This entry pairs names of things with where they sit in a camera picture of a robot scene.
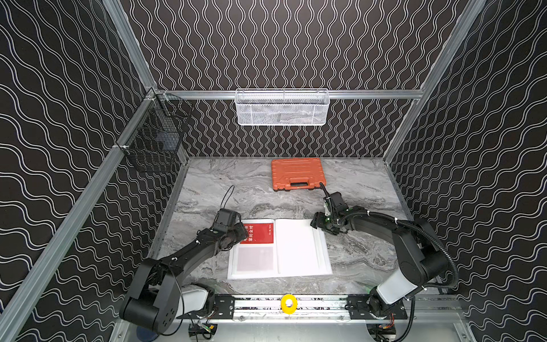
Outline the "red card top row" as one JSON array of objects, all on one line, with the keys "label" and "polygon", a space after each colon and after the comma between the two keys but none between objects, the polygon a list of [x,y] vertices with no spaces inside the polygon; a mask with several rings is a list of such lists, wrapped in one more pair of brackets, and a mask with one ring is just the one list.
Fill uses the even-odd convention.
[{"label": "red card top row", "polygon": [[242,241],[244,245],[269,245],[274,243],[274,224],[269,223],[245,223],[248,233]]}]

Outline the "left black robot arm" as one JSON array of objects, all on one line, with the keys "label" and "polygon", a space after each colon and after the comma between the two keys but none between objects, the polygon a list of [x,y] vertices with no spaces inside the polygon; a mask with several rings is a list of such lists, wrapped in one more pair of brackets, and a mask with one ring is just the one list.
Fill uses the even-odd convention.
[{"label": "left black robot arm", "polygon": [[232,226],[215,224],[202,230],[195,241],[162,259],[145,259],[132,280],[120,308],[119,316],[157,334],[168,330],[188,309],[182,282],[201,263],[242,242],[248,233],[242,222]]}]

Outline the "white photo album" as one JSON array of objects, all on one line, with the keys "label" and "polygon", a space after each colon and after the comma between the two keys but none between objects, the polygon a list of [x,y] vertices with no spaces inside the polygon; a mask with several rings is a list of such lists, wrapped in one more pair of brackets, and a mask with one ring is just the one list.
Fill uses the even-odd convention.
[{"label": "white photo album", "polygon": [[[274,243],[244,245],[240,242],[233,247],[229,252],[228,279],[265,279],[332,274],[326,236],[320,229],[312,228],[309,219],[245,219],[243,224],[269,222],[274,224]],[[236,269],[238,251],[245,247],[273,247],[275,270],[273,272],[238,272]]]}]

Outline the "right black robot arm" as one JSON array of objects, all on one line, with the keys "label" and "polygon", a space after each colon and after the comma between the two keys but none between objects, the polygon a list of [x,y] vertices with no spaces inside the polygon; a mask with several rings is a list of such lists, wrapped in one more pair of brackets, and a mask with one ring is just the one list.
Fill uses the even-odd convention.
[{"label": "right black robot arm", "polygon": [[366,299],[367,311],[373,316],[387,316],[402,299],[411,299],[425,289],[457,286],[460,277],[457,265],[429,222],[351,207],[339,192],[326,195],[323,202],[324,211],[313,216],[312,228],[330,235],[364,232],[395,248],[397,270],[373,287]]}]

